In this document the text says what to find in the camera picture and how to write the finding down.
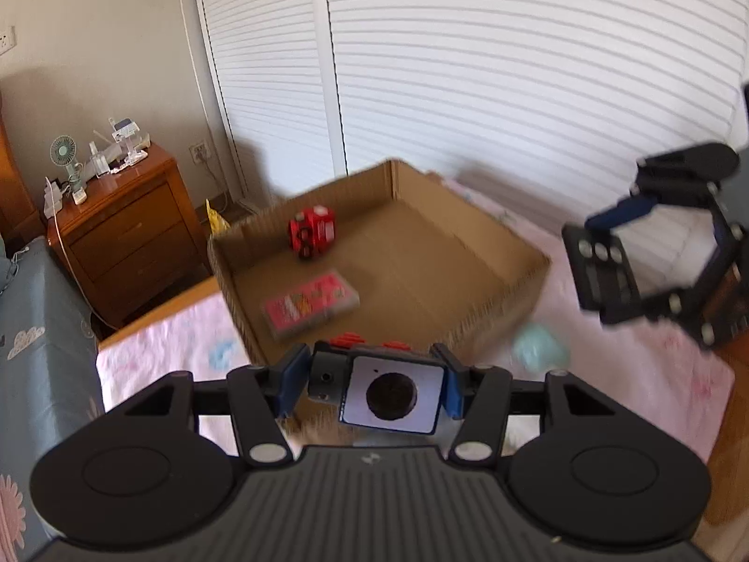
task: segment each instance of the blue bedspread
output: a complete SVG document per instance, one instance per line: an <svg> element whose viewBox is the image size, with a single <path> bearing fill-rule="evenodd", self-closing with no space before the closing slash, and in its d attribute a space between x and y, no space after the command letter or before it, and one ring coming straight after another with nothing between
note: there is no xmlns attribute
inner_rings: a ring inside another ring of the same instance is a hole
<svg viewBox="0 0 749 562"><path fill-rule="evenodd" d="M0 562L48 540L29 498L36 460L103 411L91 310L44 238L0 295Z"/></svg>

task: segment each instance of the red cube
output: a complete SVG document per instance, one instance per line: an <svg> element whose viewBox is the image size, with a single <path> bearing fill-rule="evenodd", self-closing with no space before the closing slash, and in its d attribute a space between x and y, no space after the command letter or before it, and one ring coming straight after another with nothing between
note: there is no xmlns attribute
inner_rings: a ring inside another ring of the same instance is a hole
<svg viewBox="0 0 749 562"><path fill-rule="evenodd" d="M302 260L322 253L335 238L336 214L322 205L299 211L288 223L289 244Z"/></svg>

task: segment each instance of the power socket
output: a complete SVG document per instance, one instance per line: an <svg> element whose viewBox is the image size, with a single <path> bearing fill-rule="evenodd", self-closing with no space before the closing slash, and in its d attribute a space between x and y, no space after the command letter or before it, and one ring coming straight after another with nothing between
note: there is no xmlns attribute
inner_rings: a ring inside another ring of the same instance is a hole
<svg viewBox="0 0 749 562"><path fill-rule="evenodd" d="M16 32L12 25L0 30L0 54L7 53L16 45Z"/></svg>
<svg viewBox="0 0 749 562"><path fill-rule="evenodd" d="M211 151L208 149L208 144L205 140L201 141L199 144L190 146L190 155L195 164L205 163L211 159Z"/></svg>

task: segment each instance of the drawer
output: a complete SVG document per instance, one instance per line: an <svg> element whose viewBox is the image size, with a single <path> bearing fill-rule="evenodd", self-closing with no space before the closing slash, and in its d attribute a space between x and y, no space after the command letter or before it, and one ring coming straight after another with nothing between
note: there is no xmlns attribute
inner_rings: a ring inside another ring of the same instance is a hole
<svg viewBox="0 0 749 562"><path fill-rule="evenodd" d="M192 237L180 222L101 275L95 285L108 304L126 315L198 262Z"/></svg>
<svg viewBox="0 0 749 562"><path fill-rule="evenodd" d="M165 183L76 240L70 250L89 279L97 279L181 219Z"/></svg>

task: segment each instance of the pink card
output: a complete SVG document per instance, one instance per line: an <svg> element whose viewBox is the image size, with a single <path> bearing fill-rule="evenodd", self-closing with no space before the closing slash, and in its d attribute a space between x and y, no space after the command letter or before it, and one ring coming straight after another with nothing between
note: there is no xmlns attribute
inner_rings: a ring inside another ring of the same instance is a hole
<svg viewBox="0 0 749 562"><path fill-rule="evenodd" d="M275 339L305 330L359 305L359 294L335 270L267 300L263 313Z"/></svg>

